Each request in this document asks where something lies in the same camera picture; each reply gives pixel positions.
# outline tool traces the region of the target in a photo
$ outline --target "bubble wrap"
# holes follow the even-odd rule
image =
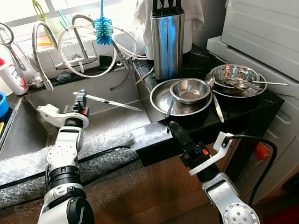
[[[95,217],[106,205],[133,189],[146,177],[140,160],[86,185],[84,190]],[[43,199],[0,210],[0,223],[36,224]]]
[[[82,159],[119,145],[131,145],[134,142],[133,135],[130,132],[120,133],[121,130],[123,129],[114,128],[86,139],[78,158]],[[43,172],[47,165],[46,157],[50,148],[46,147],[35,153],[0,161],[0,186]],[[135,150],[119,148],[101,157],[80,163],[81,181],[84,183],[97,178],[137,158],[138,154]],[[39,177],[0,189],[0,209],[43,197],[46,193],[44,181],[44,177]]]

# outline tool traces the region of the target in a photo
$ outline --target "plastic bottle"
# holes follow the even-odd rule
[[[13,91],[6,85],[6,83],[0,77],[0,92],[3,92],[6,96],[9,96]]]
[[[22,95],[27,92],[28,86],[23,77],[20,77],[16,72],[14,65],[5,62],[0,57],[0,77],[8,85],[8,87],[15,93],[15,95]]]

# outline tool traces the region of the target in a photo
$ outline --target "stainless steel sink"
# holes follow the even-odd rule
[[[133,130],[164,118],[150,105],[150,89],[144,83],[135,86],[135,76],[121,89],[110,91],[127,75],[119,70],[99,78],[89,78],[55,87],[53,92],[41,90],[20,98],[14,109],[8,129],[0,142],[0,160],[35,152],[55,142],[57,128],[43,121],[36,111],[39,105],[52,104],[63,112],[74,102],[74,91],[85,89],[88,94],[142,108],[142,112],[115,107],[96,101],[87,101],[90,108],[89,126],[85,138],[111,128]]]

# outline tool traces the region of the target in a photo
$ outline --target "red bottle cap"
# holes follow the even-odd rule
[[[1,65],[4,65],[4,64],[5,64],[4,59],[3,59],[3,58],[0,58],[0,66],[1,66]]]

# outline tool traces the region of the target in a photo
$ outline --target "flexible faucet hose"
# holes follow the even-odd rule
[[[45,85],[45,87],[47,88],[47,90],[49,91],[53,91],[54,90],[54,87],[51,83],[51,81],[48,79],[48,77],[46,76],[46,74],[44,73],[43,71],[43,68],[42,68],[42,65],[41,65],[41,62],[39,60],[39,57],[38,57],[38,52],[37,52],[37,30],[38,30],[38,27],[42,25],[44,26],[50,36],[51,36],[51,39],[53,41],[53,44],[54,44],[54,47],[57,49],[58,45],[57,45],[57,40],[52,32],[52,30],[50,29],[50,27],[48,26],[47,23],[43,22],[43,21],[37,21],[34,26],[33,26],[33,30],[32,30],[32,50],[33,50],[33,57],[35,59],[35,62],[36,62],[36,67],[37,67],[37,70],[43,80],[43,84]]]

